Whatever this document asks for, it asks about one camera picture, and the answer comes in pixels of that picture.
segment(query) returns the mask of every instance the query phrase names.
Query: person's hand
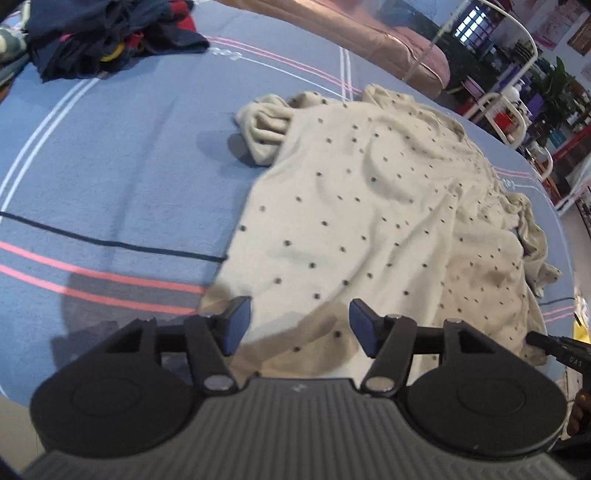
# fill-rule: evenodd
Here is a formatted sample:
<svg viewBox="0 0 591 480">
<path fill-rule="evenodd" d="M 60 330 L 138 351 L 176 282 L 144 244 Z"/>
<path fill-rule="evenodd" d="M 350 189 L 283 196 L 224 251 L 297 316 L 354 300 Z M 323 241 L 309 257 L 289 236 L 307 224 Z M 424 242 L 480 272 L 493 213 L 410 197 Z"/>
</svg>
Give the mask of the person's hand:
<svg viewBox="0 0 591 480">
<path fill-rule="evenodd" d="M 591 415 L 591 394 L 580 390 L 574 398 L 573 409 L 569 417 L 569 425 L 566 427 L 566 433 L 571 437 L 585 433 L 584 431 L 579 431 L 583 414 Z"/>
</svg>

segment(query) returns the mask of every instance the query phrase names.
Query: pink stripe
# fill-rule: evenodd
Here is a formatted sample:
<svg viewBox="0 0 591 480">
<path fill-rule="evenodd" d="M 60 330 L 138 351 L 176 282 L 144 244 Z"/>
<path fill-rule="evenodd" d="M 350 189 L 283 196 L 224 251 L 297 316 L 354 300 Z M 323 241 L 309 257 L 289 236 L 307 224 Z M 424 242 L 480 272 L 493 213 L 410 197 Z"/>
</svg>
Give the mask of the pink stripe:
<svg viewBox="0 0 591 480">
<path fill-rule="evenodd" d="M 325 73 L 325 72 L 323 72 L 323 73 L 317 73 L 317 72 L 314 72 L 314 71 L 312 71 L 312 70 L 308 70 L 308 69 L 306 69 L 306 68 L 304 68 L 304 67 L 300 67 L 300 66 L 298 66 L 298 65 L 296 65 L 296 64 L 294 64 L 294 63 L 291 63 L 291 61 L 285 61 L 285 60 L 281 60 L 281 59 L 275 58 L 275 57 L 273 57 L 273 56 L 266 55 L 266 54 L 264 54 L 264 53 L 260 53 L 260 52 L 254 51 L 254 50 L 250 50 L 250 49 L 248 49 L 248 48 L 246 48 L 246 47 L 239 47 L 239 46 L 237 46 L 237 45 L 234 45 L 234 44 L 231 44 L 231 43 L 226 43 L 226 42 L 224 42 L 224 41 L 220 41 L 220 40 L 214 40 L 214 39 L 211 39 L 211 38 L 210 38 L 210 41 L 212 41 L 212 42 L 214 42 L 214 43 L 219 43 L 219 44 L 221 44 L 221 45 L 226 45 L 226 46 L 228 46 L 228 47 L 236 47 L 236 48 L 240 48 L 240 49 L 242 49 L 242 50 L 245 50 L 245 51 L 247 51 L 247 52 L 254 53 L 255 55 L 259 55 L 259 56 L 261 56 L 261 57 L 266 57 L 266 58 L 268 58 L 268 59 L 271 59 L 271 60 L 278 61 L 278 62 L 280 62 L 280 63 L 286 64 L 286 65 L 289 65 L 290 67 L 294 67 L 295 69 L 301 70 L 301 71 L 303 71 L 303 72 L 307 72 L 307 73 L 311 73 L 312 75 L 316 75 L 317 77 L 320 77 L 320 78 L 322 78 L 323 80 L 326 80 L 327 82 L 333 83 L 333 84 L 335 84 L 335 85 L 338 85 L 338 86 L 341 86 L 341 84 L 342 84 L 340 80 L 336 80 L 336 79 L 334 79 L 334 77 L 332 77 L 332 75 L 329 75 L 328 73 Z"/>
<path fill-rule="evenodd" d="M 155 303 L 141 303 L 138 301 L 120 300 L 112 297 L 105 297 L 103 295 L 94 295 L 81 290 L 75 290 L 73 288 L 64 287 L 46 280 L 42 280 L 37 277 L 26 275 L 18 270 L 6 267 L 0 264 L 0 273 L 4 273 L 12 278 L 21 280 L 30 285 L 34 285 L 45 290 L 52 291 L 54 293 L 65 295 L 68 297 L 74 297 L 81 300 L 91 301 L 92 303 L 100 303 L 102 305 L 108 305 L 111 307 L 122 307 L 124 309 L 131 310 L 143 310 L 145 312 L 153 313 L 170 313 L 173 315 L 190 315 L 195 313 L 195 309 L 187 309 L 183 307 L 173 307 L 170 305 L 159 305 Z"/>
<path fill-rule="evenodd" d="M 543 315 L 550 315 L 551 313 L 558 313 L 558 312 L 563 312 L 565 310 L 573 310 L 574 311 L 574 305 L 570 305 L 568 307 L 563 307 L 561 309 L 556 309 L 556 310 L 550 310 L 549 312 L 544 312 Z"/>
<path fill-rule="evenodd" d="M 327 77 L 331 77 L 333 80 L 335 80 L 336 82 L 339 82 L 339 84 L 340 84 L 340 79 L 338 79 L 337 77 L 335 77 L 335 76 L 331 75 L 330 73 L 327 73 L 327 72 L 324 72 L 323 70 L 317 69 L 316 67 L 313 67 L 312 65 L 308 65 L 308 64 L 306 64 L 306 63 L 302 63 L 302 62 L 300 62 L 300 61 L 297 61 L 297 60 L 294 60 L 294 59 L 290 59 L 290 58 L 288 58 L 288 57 L 284 57 L 283 55 L 279 55 L 279 54 L 277 54 L 277 53 L 274 53 L 274 52 L 271 52 L 271 51 L 268 51 L 268 50 L 263 50 L 262 48 L 255 47 L 254 45 L 249 45 L 248 43 L 242 43 L 242 42 L 239 42 L 238 40 L 233 40 L 233 39 L 231 39 L 231 38 L 223 38 L 223 37 L 215 37 L 215 36 L 214 36 L 214 37 L 209 37 L 209 38 L 210 38 L 210 39 L 211 39 L 211 38 L 214 38 L 214 39 L 216 39 L 216 40 L 221 40 L 221 41 L 225 41 L 225 42 L 230 42 L 230 43 L 232 43 L 232 44 L 233 44 L 233 45 L 235 45 L 235 46 L 243 46 L 243 47 L 252 48 L 253 50 L 256 50 L 256 51 L 259 51 L 259 52 L 265 53 L 265 54 L 267 54 L 267 55 L 271 55 L 271 56 L 275 57 L 276 59 L 282 59 L 282 60 L 286 60 L 286 61 L 292 62 L 292 63 L 294 63 L 294 64 L 297 64 L 297 65 L 301 66 L 301 67 L 305 67 L 305 68 L 307 68 L 307 69 L 314 70 L 315 72 L 318 72 L 318 73 L 320 73 L 320 74 L 322 74 L 322 75 L 326 75 Z M 348 83 L 346 83 L 346 82 L 344 82 L 344 85 L 345 85 L 347 88 L 354 90 L 356 93 L 360 93 L 360 92 L 361 92 L 361 90 L 359 90 L 358 88 L 355 88 L 355 87 L 354 87 L 354 86 L 352 86 L 352 85 L 349 85 L 349 84 L 348 84 Z"/>
<path fill-rule="evenodd" d="M 568 317 L 574 318 L 573 312 L 563 313 L 562 315 L 558 315 L 557 317 L 553 317 L 551 319 L 546 319 L 546 320 L 544 320 L 544 323 L 550 323 L 550 322 L 553 322 L 555 320 L 565 319 L 565 318 L 568 318 Z"/>
<path fill-rule="evenodd" d="M 33 260 L 34 262 L 43 265 L 49 265 L 50 267 L 58 268 L 59 270 L 75 273 L 78 275 L 84 275 L 86 277 L 100 278 L 101 280 L 109 280 L 116 283 L 124 283 L 127 285 L 137 285 L 140 287 L 163 288 L 165 290 L 187 291 L 190 293 L 199 294 L 205 293 L 205 288 L 200 287 L 198 285 L 186 285 L 183 283 L 175 283 L 168 281 L 148 280 L 147 278 L 128 277 L 126 275 L 117 275 L 115 273 L 99 272 L 96 270 L 90 270 L 88 268 L 77 267 L 75 265 L 61 262 L 59 260 L 54 260 L 52 258 L 47 258 L 42 255 L 34 254 L 32 252 L 24 250 L 20 247 L 16 247 L 15 245 L 8 244 L 6 242 L 0 241 L 0 249 L 18 255 L 19 257 L 23 257 L 28 260 Z"/>
</svg>

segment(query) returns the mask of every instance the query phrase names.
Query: dark clothing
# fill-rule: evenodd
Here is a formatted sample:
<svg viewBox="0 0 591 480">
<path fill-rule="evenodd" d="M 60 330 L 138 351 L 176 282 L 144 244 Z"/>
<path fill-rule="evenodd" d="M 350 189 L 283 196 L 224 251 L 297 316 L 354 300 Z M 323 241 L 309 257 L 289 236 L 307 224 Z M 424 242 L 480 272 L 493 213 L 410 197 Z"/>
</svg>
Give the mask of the dark clothing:
<svg viewBox="0 0 591 480">
<path fill-rule="evenodd" d="M 37 0 L 27 22 L 33 63 L 43 80 L 84 78 L 125 68 L 138 54 L 201 53 L 192 2 Z"/>
</svg>

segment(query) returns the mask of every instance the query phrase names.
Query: poster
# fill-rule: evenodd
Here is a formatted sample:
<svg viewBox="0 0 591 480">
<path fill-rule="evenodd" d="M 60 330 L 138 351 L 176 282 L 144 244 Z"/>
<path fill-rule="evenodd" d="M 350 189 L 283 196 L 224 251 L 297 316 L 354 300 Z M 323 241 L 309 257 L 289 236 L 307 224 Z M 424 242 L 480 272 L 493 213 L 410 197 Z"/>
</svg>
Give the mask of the poster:
<svg viewBox="0 0 591 480">
<path fill-rule="evenodd" d="M 582 56 L 589 53 L 589 50 L 591 50 L 591 15 L 587 17 L 587 20 L 585 20 L 575 34 L 570 37 L 568 44 Z"/>
<path fill-rule="evenodd" d="M 580 75 L 588 82 L 591 82 L 591 63 L 588 63 L 583 67 L 583 70 L 581 70 Z"/>
<path fill-rule="evenodd" d="M 532 37 L 542 47 L 548 50 L 554 50 L 556 45 L 566 35 L 566 32 L 569 31 L 570 27 L 574 25 L 585 11 L 585 7 L 577 2 L 577 0 L 569 0 L 564 5 L 554 7 L 554 10 L 536 28 Z"/>
</svg>

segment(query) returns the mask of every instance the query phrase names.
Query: window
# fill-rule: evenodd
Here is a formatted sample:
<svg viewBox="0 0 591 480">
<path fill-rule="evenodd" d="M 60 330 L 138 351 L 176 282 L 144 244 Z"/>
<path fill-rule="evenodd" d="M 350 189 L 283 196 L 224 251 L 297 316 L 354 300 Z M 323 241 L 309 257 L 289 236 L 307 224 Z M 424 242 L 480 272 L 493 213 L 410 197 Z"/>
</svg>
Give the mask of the window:
<svg viewBox="0 0 591 480">
<path fill-rule="evenodd" d="M 496 28 L 498 19 L 496 15 L 487 15 L 485 8 L 477 7 L 474 3 L 466 11 L 468 14 L 456 27 L 454 36 L 468 48 L 476 50 Z"/>
</svg>

